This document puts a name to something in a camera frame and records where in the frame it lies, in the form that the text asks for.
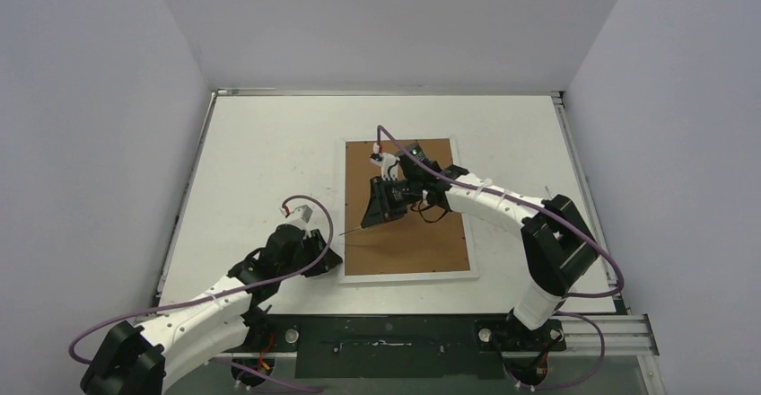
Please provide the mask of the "white picture frame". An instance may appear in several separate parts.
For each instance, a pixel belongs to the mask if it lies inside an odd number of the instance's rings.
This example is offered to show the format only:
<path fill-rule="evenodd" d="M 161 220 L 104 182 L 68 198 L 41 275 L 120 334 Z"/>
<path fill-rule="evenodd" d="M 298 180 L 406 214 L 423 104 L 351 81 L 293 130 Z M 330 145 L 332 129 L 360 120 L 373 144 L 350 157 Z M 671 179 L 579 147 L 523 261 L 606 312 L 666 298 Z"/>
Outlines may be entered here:
<path fill-rule="evenodd" d="M 344 230 L 360 226 L 370 199 L 370 179 L 380 168 L 370 161 L 371 138 L 346 139 L 337 147 L 337 177 L 344 193 Z M 477 279 L 471 223 L 440 208 L 351 233 L 337 240 L 344 264 L 340 285 L 401 285 Z"/>

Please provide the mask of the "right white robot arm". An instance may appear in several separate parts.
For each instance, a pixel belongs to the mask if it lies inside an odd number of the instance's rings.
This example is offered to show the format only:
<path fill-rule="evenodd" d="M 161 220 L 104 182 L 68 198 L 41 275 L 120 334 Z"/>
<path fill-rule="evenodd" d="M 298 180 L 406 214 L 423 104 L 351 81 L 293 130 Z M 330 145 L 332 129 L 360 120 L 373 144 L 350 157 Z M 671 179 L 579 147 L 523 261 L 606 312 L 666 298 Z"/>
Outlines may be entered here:
<path fill-rule="evenodd" d="M 599 258 L 587 224 L 564 195 L 525 197 L 457 165 L 443 169 L 418 144 L 390 154 L 375 143 L 370 160 L 380 175 L 370 180 L 363 229 L 401 219 L 410 210 L 439 207 L 444 214 L 469 215 L 521 239 L 529 282 L 507 325 L 517 348 L 531 348 L 542 339 L 542 326 Z"/>

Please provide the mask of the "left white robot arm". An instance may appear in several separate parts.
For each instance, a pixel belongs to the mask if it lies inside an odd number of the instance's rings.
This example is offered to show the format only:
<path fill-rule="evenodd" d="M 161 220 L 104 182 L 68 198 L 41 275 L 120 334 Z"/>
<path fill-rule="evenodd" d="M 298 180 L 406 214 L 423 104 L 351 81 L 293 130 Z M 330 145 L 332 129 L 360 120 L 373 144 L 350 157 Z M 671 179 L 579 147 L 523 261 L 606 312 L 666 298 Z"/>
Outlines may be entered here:
<path fill-rule="evenodd" d="M 113 326 L 89 364 L 86 394 L 163 394 L 209 359 L 235 347 L 253 351 L 267 341 L 260 304 L 279 290 L 280 277 L 315 277 L 343 262 L 320 230 L 279 225 L 264 246 L 236 263 L 189 306 L 159 309 L 154 318 Z"/>

